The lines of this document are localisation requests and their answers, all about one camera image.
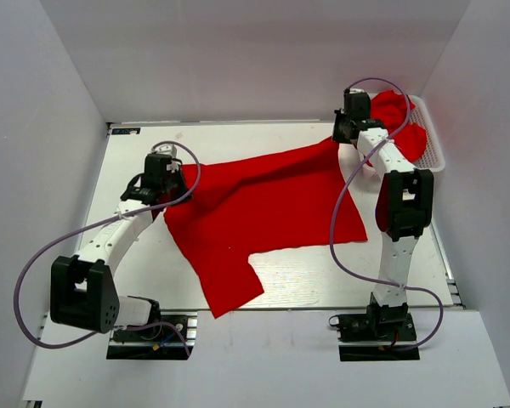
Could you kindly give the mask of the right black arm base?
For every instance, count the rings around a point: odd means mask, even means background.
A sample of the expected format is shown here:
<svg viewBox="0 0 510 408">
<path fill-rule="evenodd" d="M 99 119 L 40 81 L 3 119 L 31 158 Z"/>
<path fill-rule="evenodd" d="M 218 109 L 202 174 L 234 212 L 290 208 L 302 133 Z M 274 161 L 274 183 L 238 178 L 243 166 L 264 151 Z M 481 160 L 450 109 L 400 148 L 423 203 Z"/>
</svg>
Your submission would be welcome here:
<svg viewBox="0 0 510 408">
<path fill-rule="evenodd" d="M 402 321 L 372 324 L 369 315 L 335 314 L 328 319 L 337 331 L 341 362 L 398 362 L 420 360 L 417 332 L 407 313 Z"/>
</svg>

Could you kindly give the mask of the red t shirt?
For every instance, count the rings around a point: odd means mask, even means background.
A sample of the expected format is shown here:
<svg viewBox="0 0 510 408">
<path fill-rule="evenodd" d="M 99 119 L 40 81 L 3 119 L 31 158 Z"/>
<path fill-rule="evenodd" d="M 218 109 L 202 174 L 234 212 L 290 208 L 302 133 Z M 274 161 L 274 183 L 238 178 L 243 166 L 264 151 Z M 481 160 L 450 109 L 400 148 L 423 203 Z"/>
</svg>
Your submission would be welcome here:
<svg viewBox="0 0 510 408">
<path fill-rule="evenodd" d="M 338 144 L 330 139 L 280 153 L 197 167 L 189 201 L 169 207 L 164 221 L 199 277 L 213 317 L 264 292 L 248 259 L 254 253 L 363 242 L 365 226 L 344 186 Z"/>
</svg>

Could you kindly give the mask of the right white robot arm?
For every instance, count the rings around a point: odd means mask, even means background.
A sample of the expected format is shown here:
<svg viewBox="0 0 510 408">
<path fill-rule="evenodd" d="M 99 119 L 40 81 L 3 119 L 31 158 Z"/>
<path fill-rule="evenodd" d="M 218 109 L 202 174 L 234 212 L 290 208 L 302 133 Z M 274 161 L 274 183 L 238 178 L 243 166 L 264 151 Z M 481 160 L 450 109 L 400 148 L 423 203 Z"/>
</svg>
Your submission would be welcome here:
<svg viewBox="0 0 510 408">
<path fill-rule="evenodd" d="M 373 337 L 384 339 L 407 313 L 405 287 L 414 248 L 431 222 L 434 176 L 410 162 L 383 122 L 371 118 L 371 98 L 365 91 L 346 89 L 343 108 L 335 114 L 331 140 L 353 145 L 381 179 L 375 219 L 382 233 L 382 256 L 366 326 Z"/>
</svg>

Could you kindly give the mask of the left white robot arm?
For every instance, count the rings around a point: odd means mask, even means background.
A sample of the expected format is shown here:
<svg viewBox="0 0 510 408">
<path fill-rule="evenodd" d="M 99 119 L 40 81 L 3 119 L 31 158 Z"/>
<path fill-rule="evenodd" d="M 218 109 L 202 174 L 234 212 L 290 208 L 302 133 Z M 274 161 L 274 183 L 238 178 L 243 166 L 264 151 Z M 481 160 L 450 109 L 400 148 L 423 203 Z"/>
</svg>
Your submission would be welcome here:
<svg viewBox="0 0 510 408">
<path fill-rule="evenodd" d="M 71 257 L 58 257 L 51 267 L 50 314 L 53 322 L 107 333 L 133 326 L 145 339 L 162 331 L 158 302 L 117 294 L 114 275 L 128 250 L 164 212 L 157 205 L 187 199 L 187 185 L 176 148 L 166 144 L 144 160 L 144 171 L 127 184 L 118 203 L 118 220 Z"/>
</svg>

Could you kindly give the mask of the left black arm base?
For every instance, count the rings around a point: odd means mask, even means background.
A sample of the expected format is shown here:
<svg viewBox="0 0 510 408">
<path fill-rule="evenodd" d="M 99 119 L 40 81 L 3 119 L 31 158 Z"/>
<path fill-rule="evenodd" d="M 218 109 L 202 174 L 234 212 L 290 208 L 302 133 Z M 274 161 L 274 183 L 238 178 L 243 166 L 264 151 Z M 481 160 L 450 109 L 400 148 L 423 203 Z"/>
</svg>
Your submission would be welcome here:
<svg viewBox="0 0 510 408">
<path fill-rule="evenodd" d="M 196 342 L 196 312 L 161 312 L 165 325 L 143 331 L 114 330 L 108 342 L 108 360 L 186 361 Z"/>
</svg>

